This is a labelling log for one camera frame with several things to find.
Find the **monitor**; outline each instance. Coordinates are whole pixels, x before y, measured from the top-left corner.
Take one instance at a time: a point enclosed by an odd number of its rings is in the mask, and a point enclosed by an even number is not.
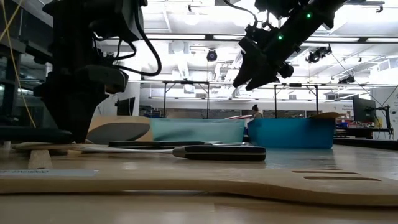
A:
[[[361,99],[358,95],[353,97],[354,119],[360,122],[374,122],[376,118],[376,102]]]
[[[136,98],[132,97],[130,99],[119,100],[118,101],[118,116],[132,116],[132,111],[134,109],[134,102]]]

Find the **person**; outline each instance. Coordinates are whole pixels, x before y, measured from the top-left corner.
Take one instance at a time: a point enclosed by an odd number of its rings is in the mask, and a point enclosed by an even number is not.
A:
[[[253,111],[253,118],[254,119],[261,119],[263,118],[262,113],[259,112],[259,108],[257,105],[254,105],[252,108]]]

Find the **white label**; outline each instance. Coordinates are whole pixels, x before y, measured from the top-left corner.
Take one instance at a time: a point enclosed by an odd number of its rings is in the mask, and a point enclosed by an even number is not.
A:
[[[98,170],[0,170],[0,176],[26,176],[26,177],[93,177]]]

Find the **wooden table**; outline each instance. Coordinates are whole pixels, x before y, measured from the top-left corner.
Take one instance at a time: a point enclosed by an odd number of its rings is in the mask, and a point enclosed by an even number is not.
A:
[[[26,169],[27,154],[0,159],[0,169]],[[189,161],[168,154],[53,156],[54,169],[345,169],[398,180],[394,151],[268,150],[265,162]],[[208,192],[0,196],[0,223],[396,223],[396,209],[316,207]]]

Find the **blue bin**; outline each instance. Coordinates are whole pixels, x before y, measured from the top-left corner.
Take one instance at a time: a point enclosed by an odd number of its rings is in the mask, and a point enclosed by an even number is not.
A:
[[[155,141],[242,142],[244,120],[151,119]]]
[[[271,148],[331,149],[334,119],[255,119],[248,123],[255,146]]]

